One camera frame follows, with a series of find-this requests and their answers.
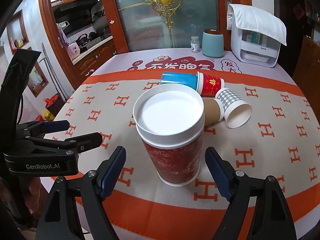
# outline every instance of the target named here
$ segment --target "wooden door frame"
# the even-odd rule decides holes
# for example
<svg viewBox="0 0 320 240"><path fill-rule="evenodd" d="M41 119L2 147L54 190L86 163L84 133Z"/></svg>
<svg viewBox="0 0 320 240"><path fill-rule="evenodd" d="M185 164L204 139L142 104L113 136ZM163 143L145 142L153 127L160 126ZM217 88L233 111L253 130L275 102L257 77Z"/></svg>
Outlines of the wooden door frame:
<svg viewBox="0 0 320 240"><path fill-rule="evenodd" d="M67 51L65 48L61 47L58 40L60 35L54 19L50 0L39 0L39 7L44 29L48 36L52 50L71 86L74 88L74 90L76 90L81 85L80 77L76 72L76 69L74 68Z"/></svg>
<svg viewBox="0 0 320 240"><path fill-rule="evenodd" d="M118 53L129 52L128 44L125 39L124 30L120 21L120 16L116 4L116 0L101 0L106 11L108 21L114 21L109 24L114 43ZM252 5L251 0L232 0L232 3ZM224 37L224 49L231 50L231 31L227 30L227 17L226 17L226 5L225 0L219 2L219 28Z"/></svg>

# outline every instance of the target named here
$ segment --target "screw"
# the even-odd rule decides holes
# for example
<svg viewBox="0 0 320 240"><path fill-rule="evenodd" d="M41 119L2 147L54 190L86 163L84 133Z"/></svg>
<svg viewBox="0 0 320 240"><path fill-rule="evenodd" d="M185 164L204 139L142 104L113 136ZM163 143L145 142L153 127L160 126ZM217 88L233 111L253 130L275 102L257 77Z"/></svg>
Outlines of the screw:
<svg viewBox="0 0 320 240"><path fill-rule="evenodd" d="M268 180L271 182L275 182L276 178L274 176L268 176Z"/></svg>
<svg viewBox="0 0 320 240"><path fill-rule="evenodd" d="M95 170L92 170L92 171L88 171L88 176L89 177L93 177L97 174L97 172Z"/></svg>
<svg viewBox="0 0 320 240"><path fill-rule="evenodd" d="M236 175L238 177L243 177L244 176L244 172L243 171L236 171Z"/></svg>
<svg viewBox="0 0 320 240"><path fill-rule="evenodd" d="M56 182L60 183L64 180L64 177L60 176L56 178Z"/></svg>

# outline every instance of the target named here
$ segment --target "paper cup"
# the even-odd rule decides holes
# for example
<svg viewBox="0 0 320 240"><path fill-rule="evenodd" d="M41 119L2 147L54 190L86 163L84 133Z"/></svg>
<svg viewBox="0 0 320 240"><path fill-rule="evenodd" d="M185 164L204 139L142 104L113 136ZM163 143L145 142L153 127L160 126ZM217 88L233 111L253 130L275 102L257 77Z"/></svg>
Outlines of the paper cup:
<svg viewBox="0 0 320 240"><path fill-rule="evenodd" d="M219 122L223 119L224 108L219 99L202 98L204 104L204 126Z"/></svg>
<svg viewBox="0 0 320 240"><path fill-rule="evenodd" d="M223 104L227 127L237 128L249 120L252 107L229 88L219 90L216 98Z"/></svg>
<svg viewBox="0 0 320 240"><path fill-rule="evenodd" d="M199 172L204 104L200 95L181 84L164 84L144 92L133 118L159 177L184 186Z"/></svg>
<svg viewBox="0 0 320 240"><path fill-rule="evenodd" d="M197 72L196 90L201 96L214 97L220 89L224 88L224 80L222 78L213 77L201 72Z"/></svg>
<svg viewBox="0 0 320 240"><path fill-rule="evenodd" d="M163 72L160 85L163 84L181 84L196 90L198 77L188 73Z"/></svg>

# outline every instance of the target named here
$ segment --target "pink appliance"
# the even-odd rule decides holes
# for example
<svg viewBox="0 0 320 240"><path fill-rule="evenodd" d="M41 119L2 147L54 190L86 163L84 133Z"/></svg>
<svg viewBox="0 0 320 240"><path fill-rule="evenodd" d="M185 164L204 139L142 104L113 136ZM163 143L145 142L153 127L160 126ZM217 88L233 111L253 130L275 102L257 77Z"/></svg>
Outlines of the pink appliance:
<svg viewBox="0 0 320 240"><path fill-rule="evenodd" d="M69 45L67 48L67 52L71 60L74 60L76 57L80 55L80 48L76 42Z"/></svg>

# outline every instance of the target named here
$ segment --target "glass jar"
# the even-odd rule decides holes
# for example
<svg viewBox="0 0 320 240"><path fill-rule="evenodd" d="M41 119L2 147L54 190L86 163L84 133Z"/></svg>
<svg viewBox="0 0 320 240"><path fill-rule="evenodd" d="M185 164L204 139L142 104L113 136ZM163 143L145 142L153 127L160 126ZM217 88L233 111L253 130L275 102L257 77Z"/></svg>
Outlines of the glass jar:
<svg viewBox="0 0 320 240"><path fill-rule="evenodd" d="M191 36L191 51L192 52L200 51L199 36Z"/></svg>

